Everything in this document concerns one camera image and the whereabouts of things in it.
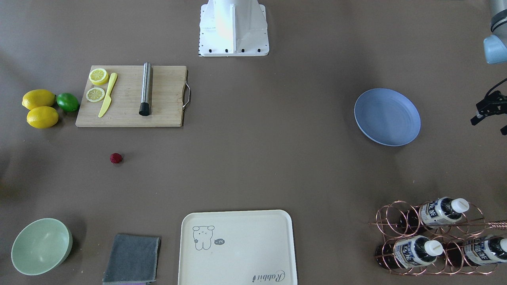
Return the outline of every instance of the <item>bottle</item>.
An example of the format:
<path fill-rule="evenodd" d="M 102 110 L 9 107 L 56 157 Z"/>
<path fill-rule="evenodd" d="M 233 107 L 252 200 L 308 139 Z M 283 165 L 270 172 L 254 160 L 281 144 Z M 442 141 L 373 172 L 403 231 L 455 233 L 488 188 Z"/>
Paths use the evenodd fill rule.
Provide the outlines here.
<path fill-rule="evenodd" d="M 397 269 L 428 266 L 435 262 L 442 252 L 444 248 L 438 241 L 418 235 L 401 239 L 394 244 L 381 245 L 375 250 L 375 256 L 383 268 Z"/>
<path fill-rule="evenodd" d="M 461 247 L 463 243 L 446 245 L 447 258 L 452 267 L 461 267 L 463 257 L 463 267 L 507 262 L 507 239 L 503 237 L 488 235 L 469 240 L 464 244 L 464 255 L 456 245 Z"/>
<path fill-rule="evenodd" d="M 406 234 L 422 234 L 425 231 L 436 229 L 442 225 L 452 225 L 459 222 L 464 212 L 468 211 L 470 205 L 463 198 L 451 199 L 443 197 L 435 201 L 424 204 L 415 208 L 419 212 L 419 219 L 413 209 L 405 213 L 407 218 L 400 216 L 398 227 Z"/>

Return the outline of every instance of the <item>white bottle cap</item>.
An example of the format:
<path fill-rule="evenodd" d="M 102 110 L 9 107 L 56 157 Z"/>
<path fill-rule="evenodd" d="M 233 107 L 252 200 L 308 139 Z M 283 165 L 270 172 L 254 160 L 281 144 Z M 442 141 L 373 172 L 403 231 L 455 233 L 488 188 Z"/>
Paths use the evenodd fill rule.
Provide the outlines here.
<path fill-rule="evenodd" d="M 429 240 L 424 243 L 424 250 L 431 256 L 439 256 L 444 252 L 442 244 L 436 240 Z"/>
<path fill-rule="evenodd" d="M 502 248 L 502 250 L 504 252 L 507 252 L 507 238 L 503 238 L 501 241 L 500 241 L 500 247 Z"/>
<path fill-rule="evenodd" d="M 452 209 L 457 213 L 463 213 L 470 209 L 470 205 L 463 198 L 454 199 L 451 202 Z"/>

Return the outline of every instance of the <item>bottle label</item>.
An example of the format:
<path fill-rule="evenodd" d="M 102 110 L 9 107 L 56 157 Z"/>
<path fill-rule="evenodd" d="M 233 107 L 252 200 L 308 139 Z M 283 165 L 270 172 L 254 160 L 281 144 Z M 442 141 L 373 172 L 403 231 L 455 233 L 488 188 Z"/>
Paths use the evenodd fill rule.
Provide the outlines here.
<path fill-rule="evenodd" d="M 415 253 L 415 241 L 421 236 L 399 240 L 394 244 L 394 257 L 405 268 L 428 266 L 431 263 L 422 261 Z"/>
<path fill-rule="evenodd" d="M 469 240 L 464 247 L 466 256 L 472 262 L 479 265 L 507 262 L 507 260 L 498 258 L 489 249 L 489 241 L 486 239 L 492 236 L 493 235 L 488 235 L 486 237 Z"/>
<path fill-rule="evenodd" d="M 445 198 L 447 197 L 440 198 L 421 206 L 419 209 L 419 217 L 424 225 L 436 229 L 438 226 L 454 224 L 461 219 L 459 218 L 457 220 L 453 220 L 444 214 L 442 211 L 442 200 Z"/>

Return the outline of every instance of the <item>folded cloth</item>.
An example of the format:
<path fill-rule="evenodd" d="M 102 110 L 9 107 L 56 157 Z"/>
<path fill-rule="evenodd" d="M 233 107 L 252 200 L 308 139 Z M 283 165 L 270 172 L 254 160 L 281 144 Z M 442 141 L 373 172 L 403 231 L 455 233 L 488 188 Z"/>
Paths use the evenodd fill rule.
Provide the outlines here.
<path fill-rule="evenodd" d="M 159 243 L 158 237 L 117 234 L 102 284 L 155 281 Z"/>

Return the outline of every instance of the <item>green bowl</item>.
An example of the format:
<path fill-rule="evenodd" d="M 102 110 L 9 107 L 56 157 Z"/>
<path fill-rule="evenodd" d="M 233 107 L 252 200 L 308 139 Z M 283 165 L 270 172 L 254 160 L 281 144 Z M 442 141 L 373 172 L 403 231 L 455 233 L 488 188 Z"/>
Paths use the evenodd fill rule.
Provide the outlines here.
<path fill-rule="evenodd" d="M 11 259 L 25 275 L 39 275 L 60 265 L 72 247 L 72 235 L 59 220 L 45 218 L 26 226 L 14 240 Z"/>

